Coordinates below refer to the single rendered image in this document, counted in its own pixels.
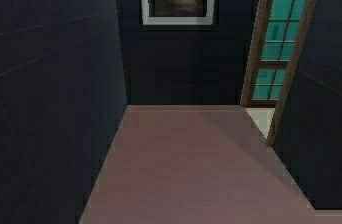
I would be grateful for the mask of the white framed dark picture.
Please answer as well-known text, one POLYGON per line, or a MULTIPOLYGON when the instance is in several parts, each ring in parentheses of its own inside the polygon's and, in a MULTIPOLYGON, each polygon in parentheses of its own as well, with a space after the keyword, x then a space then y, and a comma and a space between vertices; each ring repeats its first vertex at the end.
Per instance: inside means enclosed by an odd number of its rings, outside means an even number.
POLYGON ((141 0, 144 25, 211 25, 215 0, 141 0))

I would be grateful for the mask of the brown door with teal panes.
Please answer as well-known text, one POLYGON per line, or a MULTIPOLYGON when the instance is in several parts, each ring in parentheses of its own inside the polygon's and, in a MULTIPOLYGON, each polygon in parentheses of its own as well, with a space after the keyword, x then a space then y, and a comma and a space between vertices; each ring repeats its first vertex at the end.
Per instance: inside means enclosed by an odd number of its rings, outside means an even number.
POLYGON ((272 108, 272 146, 317 0, 257 0, 240 105, 272 108))

